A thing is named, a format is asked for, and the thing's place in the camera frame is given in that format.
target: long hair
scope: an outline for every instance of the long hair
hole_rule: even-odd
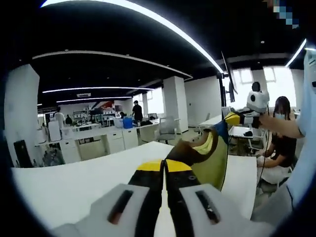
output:
[[[275,110],[273,112],[273,117],[276,116],[276,111],[278,111],[280,108],[283,109],[283,112],[285,113],[285,119],[290,120],[290,113],[291,113],[291,107],[290,102],[285,96],[280,96],[276,100]]]

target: blue container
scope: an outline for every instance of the blue container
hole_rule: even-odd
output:
[[[133,119],[132,118],[123,118],[123,128],[128,129],[133,127]]]

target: white cabinet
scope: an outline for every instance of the white cabinet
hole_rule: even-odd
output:
[[[138,137],[135,128],[124,129],[123,139],[125,144],[125,150],[138,146]]]
[[[122,131],[107,134],[110,154],[125,150]]]
[[[59,144],[66,164],[81,161],[78,147],[74,140],[61,141]]]

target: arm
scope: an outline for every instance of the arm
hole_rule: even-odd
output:
[[[282,161],[284,161],[286,159],[285,156],[279,155],[275,160],[270,159],[270,160],[266,160],[265,161],[265,168],[272,168],[272,167],[276,167],[279,164],[281,164]],[[258,167],[263,167],[263,163],[259,163]]]
[[[291,138],[304,137],[301,133],[296,121],[294,120],[281,120],[263,114],[259,117],[262,126],[270,131],[278,132],[284,136]]]
[[[267,152],[265,152],[266,150],[261,150],[258,152],[257,157],[259,156],[264,156],[264,157],[269,157],[273,154],[273,152],[275,151],[275,145],[273,143],[270,144],[269,149],[267,149]]]

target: yellow and green fabric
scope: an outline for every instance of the yellow and green fabric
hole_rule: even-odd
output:
[[[208,135],[202,144],[180,140],[167,159],[189,165],[201,184],[208,183],[221,190],[228,157],[227,123],[223,120],[203,132]]]

